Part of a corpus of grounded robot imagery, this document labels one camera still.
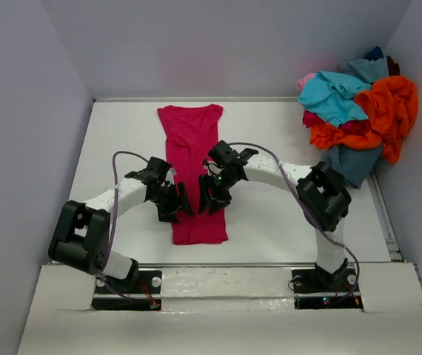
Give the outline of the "magenta t-shirt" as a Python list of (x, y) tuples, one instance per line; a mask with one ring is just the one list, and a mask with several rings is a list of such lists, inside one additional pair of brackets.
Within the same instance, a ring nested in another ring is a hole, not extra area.
[(223, 107), (166, 106), (158, 108), (158, 118), (166, 135), (166, 158), (175, 170), (175, 182), (184, 183), (193, 215), (179, 212), (173, 225), (175, 245), (220, 244), (228, 240), (224, 211), (199, 214), (198, 178), (207, 170), (202, 161), (218, 142), (218, 121)]

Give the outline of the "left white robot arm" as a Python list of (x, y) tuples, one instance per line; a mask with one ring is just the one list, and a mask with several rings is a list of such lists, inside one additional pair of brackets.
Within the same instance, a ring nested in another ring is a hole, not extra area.
[(163, 222), (178, 223), (179, 212), (193, 215), (183, 183), (129, 174), (97, 197), (63, 205), (49, 258), (102, 279), (114, 292), (130, 294), (139, 281), (138, 262), (112, 250), (112, 233), (118, 217), (146, 202), (155, 204)]

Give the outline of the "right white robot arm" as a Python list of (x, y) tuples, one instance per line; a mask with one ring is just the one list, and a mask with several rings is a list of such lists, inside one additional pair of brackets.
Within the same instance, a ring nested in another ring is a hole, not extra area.
[(240, 181), (258, 182), (290, 192), (315, 229), (317, 257), (309, 276), (294, 275), (293, 288), (301, 293), (331, 292), (343, 281), (345, 255), (344, 219), (352, 201), (344, 183), (329, 164), (314, 166), (283, 163), (246, 148), (241, 152), (211, 152), (205, 166), (216, 165), (198, 179), (200, 214), (215, 214), (230, 205), (230, 189)]

